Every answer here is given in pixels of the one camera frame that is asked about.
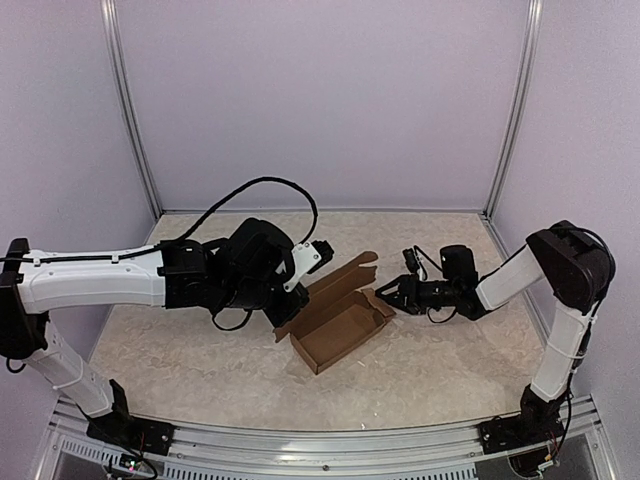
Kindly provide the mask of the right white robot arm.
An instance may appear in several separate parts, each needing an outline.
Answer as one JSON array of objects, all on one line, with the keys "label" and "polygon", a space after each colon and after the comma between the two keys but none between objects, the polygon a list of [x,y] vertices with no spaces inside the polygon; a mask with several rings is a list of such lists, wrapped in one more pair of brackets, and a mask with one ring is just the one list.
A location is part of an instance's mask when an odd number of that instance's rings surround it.
[{"label": "right white robot arm", "polygon": [[472,249],[441,248],[429,278],[426,253],[413,246],[403,253],[407,272],[379,287],[375,295],[413,316],[449,309],[480,320],[519,296],[548,293],[544,352],[521,397],[521,414],[511,433],[523,444],[535,442],[551,424],[550,412],[565,402],[573,377],[589,348],[590,335],[617,273],[615,257],[595,231],[562,220],[529,234],[524,243],[487,274],[480,274]]}]

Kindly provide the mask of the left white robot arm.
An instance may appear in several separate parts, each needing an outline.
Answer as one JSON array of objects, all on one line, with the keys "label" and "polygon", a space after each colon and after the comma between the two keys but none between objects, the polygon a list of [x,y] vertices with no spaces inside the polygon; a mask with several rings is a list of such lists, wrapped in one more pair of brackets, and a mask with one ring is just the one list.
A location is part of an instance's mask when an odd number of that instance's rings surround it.
[{"label": "left white robot arm", "polygon": [[75,255],[14,240],[2,258],[1,355],[39,371],[121,445],[140,434],[126,395],[92,370],[50,325],[53,310],[94,305],[263,312],[274,327],[307,304],[303,276],[322,262],[319,244],[294,243],[275,225],[249,218],[228,238],[162,241],[131,250]]}]

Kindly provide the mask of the brown cardboard box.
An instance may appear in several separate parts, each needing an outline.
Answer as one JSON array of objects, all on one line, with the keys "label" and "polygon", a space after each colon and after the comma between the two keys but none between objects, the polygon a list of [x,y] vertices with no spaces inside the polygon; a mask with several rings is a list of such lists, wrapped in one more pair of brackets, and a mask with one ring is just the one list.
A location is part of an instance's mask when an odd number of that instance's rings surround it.
[{"label": "brown cardboard box", "polygon": [[396,315],[371,287],[377,260],[377,253],[364,251],[312,283],[309,303],[274,330],[275,340],[287,338],[314,374],[364,345]]}]

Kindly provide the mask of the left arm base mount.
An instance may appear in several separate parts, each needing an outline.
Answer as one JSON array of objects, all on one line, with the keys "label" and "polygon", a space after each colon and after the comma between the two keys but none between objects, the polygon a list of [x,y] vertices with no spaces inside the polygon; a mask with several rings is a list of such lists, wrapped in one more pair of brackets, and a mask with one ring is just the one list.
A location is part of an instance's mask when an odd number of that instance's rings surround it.
[{"label": "left arm base mount", "polygon": [[111,412],[87,417],[87,435],[125,450],[167,456],[176,427],[168,422]]}]

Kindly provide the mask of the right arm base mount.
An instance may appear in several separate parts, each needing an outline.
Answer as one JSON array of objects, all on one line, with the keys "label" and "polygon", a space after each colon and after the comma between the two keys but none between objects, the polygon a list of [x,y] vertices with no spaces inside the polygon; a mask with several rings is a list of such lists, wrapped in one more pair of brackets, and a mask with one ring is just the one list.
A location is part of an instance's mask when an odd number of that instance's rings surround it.
[{"label": "right arm base mount", "polygon": [[527,427],[520,415],[494,417],[477,425],[485,455],[514,450],[548,440],[559,440],[564,426],[559,418]]}]

